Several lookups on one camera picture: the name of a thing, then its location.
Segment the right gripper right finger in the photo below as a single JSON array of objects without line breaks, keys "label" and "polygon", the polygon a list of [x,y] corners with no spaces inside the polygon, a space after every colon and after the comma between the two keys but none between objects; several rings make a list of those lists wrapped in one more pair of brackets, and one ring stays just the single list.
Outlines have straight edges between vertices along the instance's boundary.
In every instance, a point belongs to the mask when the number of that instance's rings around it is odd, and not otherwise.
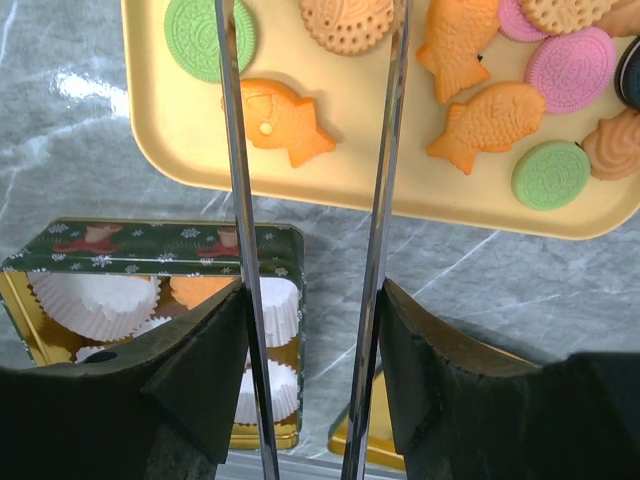
[{"label": "right gripper right finger", "polygon": [[639,357],[582,352],[538,366],[433,316],[385,276],[411,8],[394,32],[341,475],[360,479],[374,371],[411,479],[635,479]]}]

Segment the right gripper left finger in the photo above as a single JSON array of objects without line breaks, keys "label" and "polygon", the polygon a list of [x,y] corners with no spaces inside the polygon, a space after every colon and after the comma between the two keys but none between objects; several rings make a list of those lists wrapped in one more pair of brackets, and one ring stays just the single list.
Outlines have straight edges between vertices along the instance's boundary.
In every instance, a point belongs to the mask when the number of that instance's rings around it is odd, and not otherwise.
[{"label": "right gripper left finger", "polygon": [[5,479],[210,479],[252,367],[264,476],[279,475],[234,5],[215,5],[240,278],[191,312],[79,364],[3,369]]}]

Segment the orange leaf cookie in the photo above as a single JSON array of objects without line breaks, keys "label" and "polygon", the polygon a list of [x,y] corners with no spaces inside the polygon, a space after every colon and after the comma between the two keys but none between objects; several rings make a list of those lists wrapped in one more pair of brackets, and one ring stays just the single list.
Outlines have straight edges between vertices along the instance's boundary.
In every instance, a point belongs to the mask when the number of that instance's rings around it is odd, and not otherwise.
[{"label": "orange leaf cookie", "polygon": [[234,281],[232,277],[179,277],[170,279],[173,298],[192,310]]}]

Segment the orange fish cookie front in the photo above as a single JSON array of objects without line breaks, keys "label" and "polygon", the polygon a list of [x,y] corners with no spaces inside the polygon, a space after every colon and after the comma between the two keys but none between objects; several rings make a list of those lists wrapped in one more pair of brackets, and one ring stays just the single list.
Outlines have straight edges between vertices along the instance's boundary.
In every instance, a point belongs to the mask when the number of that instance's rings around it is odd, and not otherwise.
[{"label": "orange fish cookie front", "polygon": [[336,140],[318,123],[315,100],[267,78],[241,80],[245,134],[263,150],[284,149],[292,168],[336,149]]}]

